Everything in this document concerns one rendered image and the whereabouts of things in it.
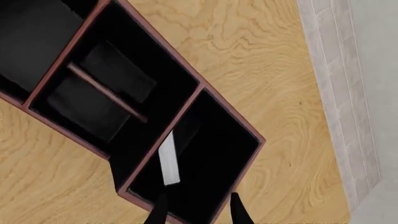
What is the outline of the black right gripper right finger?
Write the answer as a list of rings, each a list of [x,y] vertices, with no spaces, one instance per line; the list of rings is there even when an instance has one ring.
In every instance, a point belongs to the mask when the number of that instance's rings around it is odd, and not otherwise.
[[[231,193],[229,205],[233,224],[254,224],[237,192]]]

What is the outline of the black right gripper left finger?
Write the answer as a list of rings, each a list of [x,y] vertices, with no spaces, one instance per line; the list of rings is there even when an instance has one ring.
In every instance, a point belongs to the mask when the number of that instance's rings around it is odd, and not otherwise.
[[[166,194],[160,194],[144,224],[165,224],[168,214]]]

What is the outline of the red-brown desk caddy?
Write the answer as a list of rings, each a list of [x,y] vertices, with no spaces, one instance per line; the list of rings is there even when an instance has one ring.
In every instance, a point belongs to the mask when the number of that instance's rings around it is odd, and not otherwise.
[[[214,224],[266,141],[127,0],[0,0],[0,98],[107,160],[120,197],[166,193],[171,224]]]

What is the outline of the black book with white pages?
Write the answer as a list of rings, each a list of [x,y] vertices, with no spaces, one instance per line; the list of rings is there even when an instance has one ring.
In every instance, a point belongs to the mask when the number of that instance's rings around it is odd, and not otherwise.
[[[177,153],[173,131],[164,139],[158,149],[160,167],[165,186],[180,182]]]

